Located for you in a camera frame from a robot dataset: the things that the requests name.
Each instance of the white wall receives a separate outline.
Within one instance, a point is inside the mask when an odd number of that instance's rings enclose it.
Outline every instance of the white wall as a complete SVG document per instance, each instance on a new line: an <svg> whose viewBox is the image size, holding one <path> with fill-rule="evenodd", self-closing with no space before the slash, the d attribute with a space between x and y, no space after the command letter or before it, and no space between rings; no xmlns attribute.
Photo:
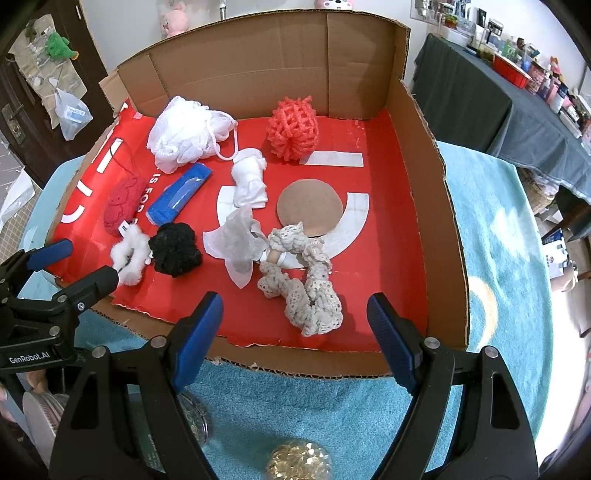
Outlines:
<svg viewBox="0 0 591 480"><path fill-rule="evenodd" d="M205 4L211 21L219 18L217 0ZM509 34L524 37L546 57L556 56L567 82L578 86L584 60L576 46L540 0L472 0L505 26ZM108 72L140 50L161 40L157 0L80 0L90 33ZM314 0L227 0L229 17L276 9L312 8ZM405 82L410 84L414 59L429 25L410 18L414 0L355 0L355 9L395 18L411 28Z"/></svg>
<svg viewBox="0 0 591 480"><path fill-rule="evenodd" d="M107 73L162 39L156 0L80 0L80 5Z"/></svg>

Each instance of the white label tag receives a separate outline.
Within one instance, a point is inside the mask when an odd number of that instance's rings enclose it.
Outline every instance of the white label tag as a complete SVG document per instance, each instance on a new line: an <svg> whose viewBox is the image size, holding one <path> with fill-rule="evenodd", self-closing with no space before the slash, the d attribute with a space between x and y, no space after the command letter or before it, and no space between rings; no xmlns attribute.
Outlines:
<svg viewBox="0 0 591 480"><path fill-rule="evenodd" d="M77 108L74 108L70 105L68 105L66 107L66 111L64 111L64 117L67 118L68 120L71 120L72 122L75 122L77 124L81 124L82 123L82 118L86 115L86 112L83 112L82 110L78 110Z"/></svg>
<svg viewBox="0 0 591 480"><path fill-rule="evenodd" d="M129 224L125 220L123 220L123 222L121 222L121 225L119 225L119 233L121 234L121 236L125 236L125 232L128 228Z"/></svg>

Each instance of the wooden door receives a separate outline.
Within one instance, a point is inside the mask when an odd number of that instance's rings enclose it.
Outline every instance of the wooden door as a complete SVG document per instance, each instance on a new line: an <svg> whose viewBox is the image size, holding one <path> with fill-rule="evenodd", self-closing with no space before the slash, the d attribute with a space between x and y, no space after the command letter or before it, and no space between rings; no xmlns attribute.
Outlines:
<svg viewBox="0 0 591 480"><path fill-rule="evenodd" d="M55 169L67 160L85 155L102 132L113 122L113 112L98 83L106 77L105 67L96 51L77 0L49 0L33 18L51 14L57 32L70 40L72 50L80 52L72 63L84 82L87 93L82 101L93 119L76 135L66 141L58 126L51 129L50 118L41 98L27 84L25 77L10 56L0 63L0 109L10 105L24 140L18 143L3 116L0 129L8 139L11 150L20 158L27 173L44 187Z"/></svg>

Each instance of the dark gray tablecloth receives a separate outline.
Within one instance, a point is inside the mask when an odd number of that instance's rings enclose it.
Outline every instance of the dark gray tablecloth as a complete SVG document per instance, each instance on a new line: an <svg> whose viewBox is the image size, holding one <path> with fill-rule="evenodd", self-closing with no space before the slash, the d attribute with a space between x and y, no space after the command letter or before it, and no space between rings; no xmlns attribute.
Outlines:
<svg viewBox="0 0 591 480"><path fill-rule="evenodd" d="M437 140L533 170L591 203L591 157L542 99L432 34L416 63L413 95Z"/></svg>

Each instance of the cardboard flap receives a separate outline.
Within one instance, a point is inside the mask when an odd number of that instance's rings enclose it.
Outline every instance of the cardboard flap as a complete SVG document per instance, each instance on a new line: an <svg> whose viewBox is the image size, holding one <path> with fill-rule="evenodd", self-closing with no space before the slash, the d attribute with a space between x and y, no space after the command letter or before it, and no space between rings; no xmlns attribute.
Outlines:
<svg viewBox="0 0 591 480"><path fill-rule="evenodd" d="M413 188L427 281L427 334L465 349L470 332L467 272L445 163L420 108L395 74L386 107Z"/></svg>
<svg viewBox="0 0 591 480"><path fill-rule="evenodd" d="M327 15L329 116L366 119L384 107L396 24L380 17Z"/></svg>
<svg viewBox="0 0 591 480"><path fill-rule="evenodd" d="M125 68L118 69L119 77L138 111L144 115L149 115L145 112L156 111L160 114L172 97L168 97L150 54L146 52L144 55L133 57L125 65Z"/></svg>
<svg viewBox="0 0 591 480"><path fill-rule="evenodd" d="M163 40L119 75L138 111L153 117L175 95L237 119L271 116L283 97L312 95L319 115L370 119L384 106L393 66L404 75L408 36L364 12L267 12Z"/></svg>
<svg viewBox="0 0 591 480"><path fill-rule="evenodd" d="M129 92L125 88L125 85L123 85L123 82L119 77L119 72L117 70L113 70L108 76L99 82L99 86L103 90L105 98L111 105L115 116L117 116L121 111L125 101L129 99Z"/></svg>

